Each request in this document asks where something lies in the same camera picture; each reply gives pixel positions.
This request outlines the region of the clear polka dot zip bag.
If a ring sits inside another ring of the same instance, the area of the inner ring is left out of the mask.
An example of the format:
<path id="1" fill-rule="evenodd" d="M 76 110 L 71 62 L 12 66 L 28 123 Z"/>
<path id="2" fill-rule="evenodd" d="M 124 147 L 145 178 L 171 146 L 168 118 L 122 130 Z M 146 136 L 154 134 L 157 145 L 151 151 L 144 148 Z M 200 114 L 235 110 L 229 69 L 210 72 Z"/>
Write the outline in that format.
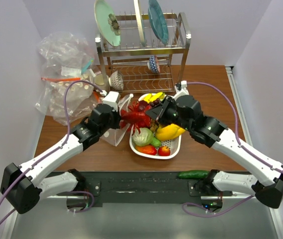
<path id="1" fill-rule="evenodd" d="M 119 111 L 121 110 L 128 111 L 128 106 L 133 97 L 134 97 L 133 94 L 128 94 L 124 96 L 123 98 L 121 98 L 118 102 Z M 125 127 L 120 128 L 120 129 L 109 129 L 103 134 L 101 139 L 109 143 L 110 145 L 118 146 L 120 142 L 122 141 L 123 137 L 125 136 L 129 126 L 130 124 L 127 124 Z"/>

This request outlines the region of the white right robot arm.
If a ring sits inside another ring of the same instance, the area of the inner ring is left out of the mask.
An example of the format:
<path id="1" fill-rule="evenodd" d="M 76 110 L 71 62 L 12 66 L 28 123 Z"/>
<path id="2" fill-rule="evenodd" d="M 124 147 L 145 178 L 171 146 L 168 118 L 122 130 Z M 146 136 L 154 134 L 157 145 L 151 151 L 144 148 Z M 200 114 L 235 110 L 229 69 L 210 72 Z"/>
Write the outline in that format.
<path id="1" fill-rule="evenodd" d="M 277 209 L 283 200 L 283 163 L 254 149 L 224 123 L 207 116 L 193 96 L 177 99 L 167 96 L 146 115 L 161 125 L 175 124 L 189 132 L 198 143 L 217 150 L 248 170 L 248 174 L 211 170 L 196 188 L 214 196 L 232 191 L 256 197 L 262 204 Z"/>

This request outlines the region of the red plastic lobster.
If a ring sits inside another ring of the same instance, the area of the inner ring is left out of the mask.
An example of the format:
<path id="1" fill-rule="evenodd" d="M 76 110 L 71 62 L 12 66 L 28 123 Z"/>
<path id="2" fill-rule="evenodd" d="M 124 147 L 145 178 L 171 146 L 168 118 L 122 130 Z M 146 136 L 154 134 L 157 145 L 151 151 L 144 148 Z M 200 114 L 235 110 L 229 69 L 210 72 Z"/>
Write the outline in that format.
<path id="1" fill-rule="evenodd" d="M 133 130 L 133 134 L 135 130 L 140 133 L 140 126 L 139 123 L 141 121 L 144 122 L 145 127 L 150 127 L 151 125 L 151 118 L 146 114 L 147 110 L 151 109 L 150 105 L 145 106 L 142 111 L 139 111 L 140 104 L 133 103 L 132 105 L 128 106 L 129 111 L 120 110 L 121 120 L 119 123 L 120 128 L 124 128 L 127 124 L 130 124 L 128 130 Z"/>

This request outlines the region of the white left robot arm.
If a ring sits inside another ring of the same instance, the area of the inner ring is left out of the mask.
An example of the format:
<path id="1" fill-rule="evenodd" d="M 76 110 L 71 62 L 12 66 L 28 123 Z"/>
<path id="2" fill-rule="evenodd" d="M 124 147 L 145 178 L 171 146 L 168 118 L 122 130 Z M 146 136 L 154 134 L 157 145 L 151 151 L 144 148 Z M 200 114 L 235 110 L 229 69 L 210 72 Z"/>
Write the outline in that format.
<path id="1" fill-rule="evenodd" d="M 99 141 L 109 129 L 119 127 L 116 103 L 98 104 L 89 117 L 70 130 L 60 142 L 20 166 L 9 164 L 3 172 L 0 192 L 19 214 L 30 211 L 47 197 L 71 192 L 80 195 L 87 187 L 84 176 L 75 169 L 49 177 L 57 167 Z"/>

